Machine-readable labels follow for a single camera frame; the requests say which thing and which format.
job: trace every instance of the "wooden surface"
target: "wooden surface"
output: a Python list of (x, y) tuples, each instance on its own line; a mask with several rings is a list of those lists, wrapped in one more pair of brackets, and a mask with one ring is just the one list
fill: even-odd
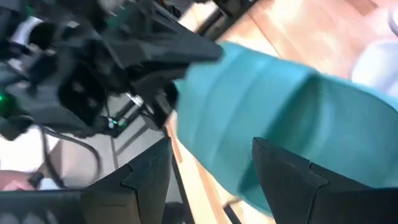
[[(221, 38), (305, 63), (321, 72), (349, 77), (368, 44), (396, 38), (387, 12), (398, 0), (260, 0)], [(215, 9), (194, 5), (180, 21), (195, 30)], [(176, 114), (168, 124), (174, 153), (196, 223), (229, 223), (223, 205), (234, 200), (181, 145), (175, 135)], [(244, 202), (233, 206), (243, 223), (274, 223)]]

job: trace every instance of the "teal plastic object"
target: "teal plastic object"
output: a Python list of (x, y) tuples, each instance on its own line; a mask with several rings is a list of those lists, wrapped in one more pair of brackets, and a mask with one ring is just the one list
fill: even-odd
[(271, 214), (253, 167), (253, 137), (371, 187), (398, 185), (396, 100), (299, 63), (222, 46), (222, 60), (192, 66), (178, 84), (177, 134), (228, 192)]

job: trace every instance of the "wooden floor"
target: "wooden floor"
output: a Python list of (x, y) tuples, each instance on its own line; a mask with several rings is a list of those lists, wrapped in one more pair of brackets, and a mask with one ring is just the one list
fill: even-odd
[[(260, 0), (221, 39), (347, 78), (368, 44), (395, 38), (387, 25), (394, 5), (398, 0)], [(195, 5), (180, 22), (195, 30), (214, 8)], [(168, 130), (193, 217), (199, 224), (229, 223), (222, 206), (234, 197), (179, 143), (176, 116)], [(274, 223), (243, 202), (233, 208), (243, 223)]]

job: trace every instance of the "hand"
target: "hand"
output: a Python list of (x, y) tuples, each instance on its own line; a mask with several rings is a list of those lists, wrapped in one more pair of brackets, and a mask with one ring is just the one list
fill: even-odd
[(0, 170), (0, 191), (35, 190), (28, 183), (30, 175), (13, 170)]

